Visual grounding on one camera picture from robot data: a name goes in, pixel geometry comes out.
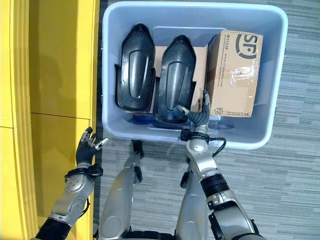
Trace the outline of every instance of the sf express box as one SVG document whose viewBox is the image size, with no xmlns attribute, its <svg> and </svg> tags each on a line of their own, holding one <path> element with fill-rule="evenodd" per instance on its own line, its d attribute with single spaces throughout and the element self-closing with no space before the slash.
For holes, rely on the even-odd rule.
<svg viewBox="0 0 320 240">
<path fill-rule="evenodd" d="M 206 89 L 211 115 L 251 117 L 262 43 L 259 34 L 222 30 L 208 44 Z"/>
</svg>

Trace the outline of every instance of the light blue plastic bin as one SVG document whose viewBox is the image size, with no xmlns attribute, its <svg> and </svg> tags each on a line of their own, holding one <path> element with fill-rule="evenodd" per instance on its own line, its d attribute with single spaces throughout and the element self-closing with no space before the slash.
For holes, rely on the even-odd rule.
<svg viewBox="0 0 320 240">
<path fill-rule="evenodd" d="M 270 138 L 288 31 L 286 13 L 275 6 L 213 2 L 122 1 L 110 5 L 103 16 L 102 122 L 114 137 L 181 142 L 179 129 L 132 121 L 115 103 L 115 64 L 121 45 L 133 25 L 145 24 L 157 46 L 174 37 L 188 36 L 194 47 L 204 47 L 223 29 L 263 35 L 261 64 L 252 117 L 211 119 L 208 134 L 227 139 L 227 148 L 257 149 Z"/>
</svg>

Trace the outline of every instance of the black shoe-shaped object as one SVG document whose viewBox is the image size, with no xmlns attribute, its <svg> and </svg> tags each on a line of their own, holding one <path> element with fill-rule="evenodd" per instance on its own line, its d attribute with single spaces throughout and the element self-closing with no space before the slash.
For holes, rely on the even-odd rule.
<svg viewBox="0 0 320 240">
<path fill-rule="evenodd" d="M 196 54 L 185 35 L 176 37 L 165 50 L 161 62 L 160 80 L 155 81 L 153 117 L 166 124 L 183 124 L 188 118 L 176 109 L 190 109 L 196 82 L 193 76 Z"/>
<path fill-rule="evenodd" d="M 144 112 L 151 106 L 156 71 L 155 44 L 148 28 L 133 26 L 122 43 L 121 66 L 115 66 L 116 104 L 127 111 Z"/>
</svg>

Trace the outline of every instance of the cable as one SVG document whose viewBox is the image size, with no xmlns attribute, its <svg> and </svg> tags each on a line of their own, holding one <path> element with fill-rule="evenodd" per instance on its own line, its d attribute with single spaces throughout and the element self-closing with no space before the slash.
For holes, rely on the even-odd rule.
<svg viewBox="0 0 320 240">
<path fill-rule="evenodd" d="M 227 144 L 227 140 L 224 137 L 210 137 L 209 141 L 223 141 L 222 145 L 212 154 L 212 157 L 214 158 L 218 153 L 222 151 L 222 149 L 225 148 Z"/>
<path fill-rule="evenodd" d="M 90 206 L 90 202 L 89 202 L 89 198 L 86 199 L 86 207 L 85 209 L 83 210 L 83 212 L 81 213 L 81 215 L 79 216 L 79 218 L 81 218 L 89 209 L 89 206 Z"/>
</svg>

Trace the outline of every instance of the silver robot leg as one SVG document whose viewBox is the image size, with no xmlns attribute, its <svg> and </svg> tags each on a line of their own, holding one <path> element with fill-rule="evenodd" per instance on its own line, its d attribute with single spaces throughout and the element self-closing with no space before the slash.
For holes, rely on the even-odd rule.
<svg viewBox="0 0 320 240">
<path fill-rule="evenodd" d="M 134 184 L 140 183 L 141 162 L 131 155 L 109 190 L 99 224 L 99 239 L 125 238 L 130 230 Z"/>
<path fill-rule="evenodd" d="M 188 171 L 187 175 L 185 194 L 176 224 L 176 239 L 206 240 L 208 238 L 206 196 L 197 176 L 191 171 Z"/>
</svg>

